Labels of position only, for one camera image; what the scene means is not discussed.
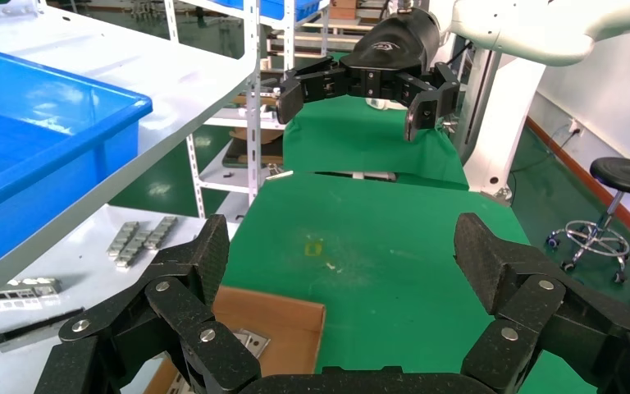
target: stool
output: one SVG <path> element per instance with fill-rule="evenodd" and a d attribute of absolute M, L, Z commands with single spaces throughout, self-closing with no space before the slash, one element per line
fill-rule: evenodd
<path fill-rule="evenodd" d="M 574 244 L 579 246 L 578 251 L 571 259 L 561 263 L 561 268 L 564 271 L 571 271 L 576 268 L 576 262 L 586 251 L 616 258 L 619 269 L 614 274 L 614 281 L 623 283 L 627 280 L 624 269 L 629 257 L 629 244 L 623 236 L 611 230 L 609 224 L 614 216 L 614 210 L 622 201 L 624 194 L 630 193 L 630 159 L 598 158 L 591 164 L 591 175 L 601 184 L 617 190 L 612 204 L 597 222 L 573 220 L 566 223 L 564 228 L 551 232 L 547 237 L 546 244 L 551 249 L 556 250 L 560 244 L 557 236 L 563 232 Z"/>

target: black stool seat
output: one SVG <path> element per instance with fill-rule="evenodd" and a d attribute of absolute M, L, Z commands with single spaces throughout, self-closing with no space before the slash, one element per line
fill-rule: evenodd
<path fill-rule="evenodd" d="M 591 175 L 605 186 L 630 193 L 629 158 L 598 158 L 591 164 Z"/>

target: wall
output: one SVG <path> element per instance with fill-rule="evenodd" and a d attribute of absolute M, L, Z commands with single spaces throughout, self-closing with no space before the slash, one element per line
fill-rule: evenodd
<path fill-rule="evenodd" d="M 581 122 L 586 132 L 564 150 L 586 169 L 599 157 L 630 158 L 630 34 L 599 42 L 574 66 L 547 67 L 528 116 L 556 144 L 568 138 L 571 118 Z M 623 204 L 630 211 L 630 195 Z"/>

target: blue plastic bin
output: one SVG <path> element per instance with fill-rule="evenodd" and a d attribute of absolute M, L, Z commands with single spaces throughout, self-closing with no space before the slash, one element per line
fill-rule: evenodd
<path fill-rule="evenodd" d="M 142 94 L 0 53 L 0 258 L 134 158 L 151 111 Z"/>
<path fill-rule="evenodd" d="M 231 8 L 243 9 L 243 0 L 216 0 L 217 3 Z M 317 5 L 319 0 L 296 0 L 295 2 L 295 16 L 297 21 L 301 21 L 307 16 L 311 16 L 317 11 Z M 267 16 L 269 18 L 281 20 L 284 18 L 284 1 L 270 1 L 262 0 L 260 2 L 261 9 L 260 15 Z"/>

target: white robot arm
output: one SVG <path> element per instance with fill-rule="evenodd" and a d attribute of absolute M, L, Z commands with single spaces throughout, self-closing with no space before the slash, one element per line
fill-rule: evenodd
<path fill-rule="evenodd" d="M 595 42 L 630 32 L 630 0 L 439 0 L 429 11 L 441 37 L 456 33 L 547 66 L 578 63 Z"/>

